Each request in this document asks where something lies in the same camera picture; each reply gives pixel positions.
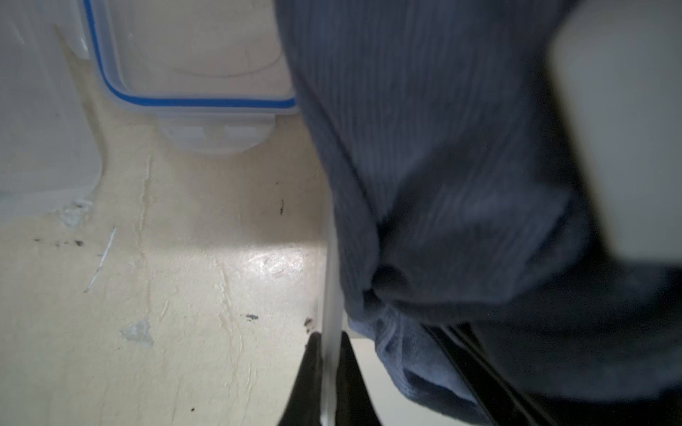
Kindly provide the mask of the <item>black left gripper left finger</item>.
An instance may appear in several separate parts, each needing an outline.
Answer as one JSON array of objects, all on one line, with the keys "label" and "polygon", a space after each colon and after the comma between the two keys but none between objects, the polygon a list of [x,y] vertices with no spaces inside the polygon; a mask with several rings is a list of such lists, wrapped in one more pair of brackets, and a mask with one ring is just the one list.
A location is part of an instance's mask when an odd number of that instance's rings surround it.
[{"label": "black left gripper left finger", "polygon": [[320,426],[323,358],[321,334],[310,335],[279,426]]}]

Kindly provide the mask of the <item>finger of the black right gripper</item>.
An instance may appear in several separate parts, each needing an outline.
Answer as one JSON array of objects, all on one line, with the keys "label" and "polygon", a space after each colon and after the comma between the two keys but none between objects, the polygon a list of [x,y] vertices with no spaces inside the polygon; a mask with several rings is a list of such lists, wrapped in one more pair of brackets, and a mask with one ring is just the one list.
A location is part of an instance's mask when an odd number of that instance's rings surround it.
[{"label": "finger of the black right gripper", "polygon": [[458,371],[492,424],[551,426],[557,423],[531,397],[509,385],[465,331],[435,326],[426,326],[424,330]]}]

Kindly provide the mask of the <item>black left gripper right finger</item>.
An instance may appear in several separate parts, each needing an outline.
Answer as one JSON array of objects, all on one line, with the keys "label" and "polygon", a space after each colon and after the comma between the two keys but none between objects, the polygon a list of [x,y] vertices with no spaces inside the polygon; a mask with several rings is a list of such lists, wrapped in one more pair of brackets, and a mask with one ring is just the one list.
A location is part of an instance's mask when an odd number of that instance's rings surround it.
[{"label": "black left gripper right finger", "polygon": [[351,340],[341,334],[337,368],[337,425],[381,426],[355,357]]}]

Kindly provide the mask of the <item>lidded green-tinted lunch box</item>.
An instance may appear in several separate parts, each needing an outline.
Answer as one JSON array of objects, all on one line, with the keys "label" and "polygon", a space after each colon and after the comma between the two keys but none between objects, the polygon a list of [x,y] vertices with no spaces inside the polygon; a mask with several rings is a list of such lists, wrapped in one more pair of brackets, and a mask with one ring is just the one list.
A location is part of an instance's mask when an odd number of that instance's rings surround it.
[{"label": "lidded green-tinted lunch box", "polygon": [[315,326],[315,329],[321,333],[321,357],[323,358],[321,423],[323,425],[340,424],[332,418],[332,415],[341,412],[341,396],[337,386],[341,384],[342,337],[347,335],[350,339],[350,348],[358,361],[370,402],[381,424],[461,425],[461,421],[441,415],[406,399],[385,371],[375,353],[373,342],[349,328],[339,280],[337,230],[331,207],[326,209],[323,227],[327,237],[327,248],[318,319]]}]

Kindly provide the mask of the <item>dark blue cloth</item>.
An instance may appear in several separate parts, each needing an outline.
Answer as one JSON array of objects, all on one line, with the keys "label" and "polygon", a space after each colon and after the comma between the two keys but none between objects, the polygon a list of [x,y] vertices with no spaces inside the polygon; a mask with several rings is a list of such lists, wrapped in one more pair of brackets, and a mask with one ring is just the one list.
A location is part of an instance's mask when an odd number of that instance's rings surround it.
[{"label": "dark blue cloth", "polygon": [[340,284],[400,392],[493,425],[424,330],[555,425],[681,422],[681,271],[602,248],[545,73],[572,1],[278,1]]}]

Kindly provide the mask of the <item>blue-rimmed small box lid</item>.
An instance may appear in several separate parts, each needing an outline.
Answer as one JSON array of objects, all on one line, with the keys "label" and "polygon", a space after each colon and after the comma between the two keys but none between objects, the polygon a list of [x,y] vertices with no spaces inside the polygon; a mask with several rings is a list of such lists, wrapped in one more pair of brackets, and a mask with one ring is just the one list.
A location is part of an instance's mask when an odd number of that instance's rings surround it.
[{"label": "blue-rimmed small box lid", "polygon": [[175,147],[238,154],[298,110],[270,1],[43,1],[118,105]]}]

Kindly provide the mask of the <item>large clear plastic lunch box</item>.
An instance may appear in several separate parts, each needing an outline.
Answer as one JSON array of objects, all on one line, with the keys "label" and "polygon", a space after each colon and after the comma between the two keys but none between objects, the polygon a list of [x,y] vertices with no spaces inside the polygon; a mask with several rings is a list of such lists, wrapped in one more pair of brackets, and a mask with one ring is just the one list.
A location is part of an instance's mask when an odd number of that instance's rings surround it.
[{"label": "large clear plastic lunch box", "polygon": [[75,1],[1,3],[1,220],[59,209],[101,178],[63,51],[88,49]]}]

